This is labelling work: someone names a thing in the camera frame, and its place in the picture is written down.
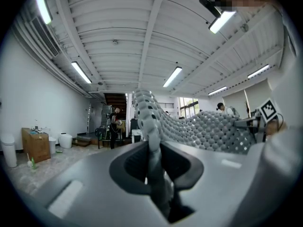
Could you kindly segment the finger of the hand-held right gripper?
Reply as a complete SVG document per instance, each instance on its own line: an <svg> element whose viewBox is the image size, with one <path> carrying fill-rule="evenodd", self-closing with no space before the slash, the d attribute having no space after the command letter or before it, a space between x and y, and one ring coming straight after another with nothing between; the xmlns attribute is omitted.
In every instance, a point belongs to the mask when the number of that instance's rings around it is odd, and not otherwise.
<svg viewBox="0 0 303 227"><path fill-rule="evenodd" d="M237 120L233 123L236 128L257 128L259 117L253 116L251 118Z"/></svg>

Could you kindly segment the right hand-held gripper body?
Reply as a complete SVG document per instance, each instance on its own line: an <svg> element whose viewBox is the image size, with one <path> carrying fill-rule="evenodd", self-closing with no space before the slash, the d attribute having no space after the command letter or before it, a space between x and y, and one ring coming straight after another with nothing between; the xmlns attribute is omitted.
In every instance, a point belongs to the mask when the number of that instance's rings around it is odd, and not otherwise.
<svg viewBox="0 0 303 227"><path fill-rule="evenodd" d="M253 116L259 117L258 127L251 130L256 142L265 142L284 128L284 117L270 98L254 111Z"/></svg>

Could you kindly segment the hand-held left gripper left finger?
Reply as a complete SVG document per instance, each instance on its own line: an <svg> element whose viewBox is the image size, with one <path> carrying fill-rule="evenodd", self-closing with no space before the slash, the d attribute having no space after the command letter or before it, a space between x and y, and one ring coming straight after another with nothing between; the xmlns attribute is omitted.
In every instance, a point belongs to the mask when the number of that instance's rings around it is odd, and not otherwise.
<svg viewBox="0 0 303 227"><path fill-rule="evenodd" d="M35 199L61 220L81 227L167 227L144 180L147 142L89 155L42 185Z"/></svg>

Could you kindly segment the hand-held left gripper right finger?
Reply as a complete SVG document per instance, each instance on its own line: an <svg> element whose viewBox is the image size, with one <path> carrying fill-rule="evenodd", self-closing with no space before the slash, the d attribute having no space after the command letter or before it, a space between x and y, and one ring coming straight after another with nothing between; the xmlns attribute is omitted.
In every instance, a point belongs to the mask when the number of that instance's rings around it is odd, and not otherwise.
<svg viewBox="0 0 303 227"><path fill-rule="evenodd" d="M204 170L196 184L179 193L193 213L175 227L254 227L274 213L294 188L303 169L303 130L288 129L246 155L213 152L165 142L196 157Z"/></svg>

